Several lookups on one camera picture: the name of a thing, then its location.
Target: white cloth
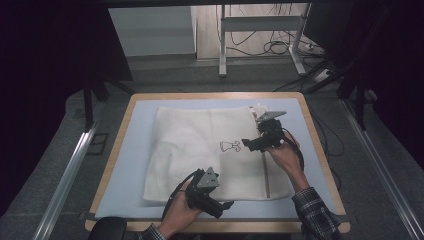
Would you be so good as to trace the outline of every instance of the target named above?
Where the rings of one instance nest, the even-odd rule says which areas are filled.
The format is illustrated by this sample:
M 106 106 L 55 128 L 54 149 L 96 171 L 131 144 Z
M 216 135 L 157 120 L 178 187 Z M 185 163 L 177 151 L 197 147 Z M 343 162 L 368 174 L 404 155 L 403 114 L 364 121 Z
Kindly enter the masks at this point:
M 241 142 L 259 137 L 252 110 L 260 116 L 266 108 L 159 108 L 144 199 L 165 202 L 190 173 L 210 166 L 219 174 L 220 186 L 211 193 L 218 201 L 288 197 L 291 191 L 286 173 L 268 153 L 250 152 Z

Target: white towel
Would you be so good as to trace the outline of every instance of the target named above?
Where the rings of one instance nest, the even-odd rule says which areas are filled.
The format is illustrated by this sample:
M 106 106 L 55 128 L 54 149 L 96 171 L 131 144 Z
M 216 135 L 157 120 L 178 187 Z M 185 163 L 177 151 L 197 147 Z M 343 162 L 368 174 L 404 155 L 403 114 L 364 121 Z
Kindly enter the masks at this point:
M 260 116 L 266 110 L 159 108 L 144 199 L 165 202 L 190 173 L 210 166 L 219 174 L 220 186 L 211 193 L 217 201 L 288 197 L 286 173 L 268 153 L 250 152 L 241 142 L 259 137 L 252 111 Z

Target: dark sleeve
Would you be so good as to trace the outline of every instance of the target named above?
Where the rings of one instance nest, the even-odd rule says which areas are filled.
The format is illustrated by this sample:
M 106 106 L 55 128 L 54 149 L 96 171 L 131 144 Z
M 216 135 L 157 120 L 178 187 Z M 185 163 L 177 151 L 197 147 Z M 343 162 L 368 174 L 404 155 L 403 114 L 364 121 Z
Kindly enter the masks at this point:
M 297 192 L 292 200 L 303 223 L 304 239 L 342 239 L 337 228 L 341 223 L 339 217 L 328 210 L 314 188 Z
M 166 240 L 155 225 L 151 224 L 146 230 L 137 233 L 137 240 Z

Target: human hand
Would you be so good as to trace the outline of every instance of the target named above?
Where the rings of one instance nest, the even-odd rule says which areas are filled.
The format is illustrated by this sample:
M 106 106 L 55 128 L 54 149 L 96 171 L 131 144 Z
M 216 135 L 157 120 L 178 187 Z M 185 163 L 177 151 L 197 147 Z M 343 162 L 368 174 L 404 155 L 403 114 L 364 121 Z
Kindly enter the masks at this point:
M 177 193 L 171 206 L 169 207 L 162 223 L 158 226 L 159 232 L 169 239 L 175 233 L 178 233 L 190 226 L 202 213 L 199 209 L 191 209 L 187 204 L 187 198 L 184 190 L 189 182 L 185 183 Z
M 291 134 L 285 135 L 289 140 L 295 143 L 298 148 L 300 147 L 300 144 Z M 284 171 L 286 171 L 296 192 L 309 187 L 309 183 L 306 179 L 306 176 L 302 171 L 299 157 L 297 156 L 294 149 L 290 146 L 290 144 L 284 142 L 283 144 L 281 144 L 280 147 L 269 147 L 265 150 L 269 152 L 269 154 L 274 159 L 275 163 Z

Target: black device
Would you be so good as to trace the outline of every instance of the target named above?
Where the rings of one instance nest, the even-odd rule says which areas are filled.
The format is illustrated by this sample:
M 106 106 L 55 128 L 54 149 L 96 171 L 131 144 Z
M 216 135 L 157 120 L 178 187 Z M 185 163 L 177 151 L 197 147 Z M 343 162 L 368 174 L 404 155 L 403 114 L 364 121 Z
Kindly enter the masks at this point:
M 256 122 L 258 122 L 258 131 L 261 133 L 261 136 L 253 140 L 242 139 L 241 141 L 243 142 L 244 146 L 249 148 L 250 151 L 261 152 L 264 152 L 265 148 L 279 147 L 281 146 L 282 142 L 287 142 L 297 154 L 300 167 L 303 171 L 305 164 L 303 161 L 302 152 L 296 143 L 286 137 L 286 133 L 290 135 L 291 133 L 282 127 L 280 120 L 275 119 L 276 117 L 284 114 L 286 114 L 285 111 L 264 113 L 262 116 L 256 119 Z
M 224 210 L 230 209 L 234 201 L 221 204 L 209 196 L 209 193 L 219 187 L 218 176 L 219 174 L 215 173 L 212 167 L 209 167 L 206 172 L 203 169 L 197 169 L 195 172 L 191 173 L 175 188 L 174 192 L 172 192 L 163 211 L 162 220 L 181 187 L 192 177 L 193 179 L 185 189 L 188 206 L 190 208 L 198 208 L 215 218 L 221 217 Z

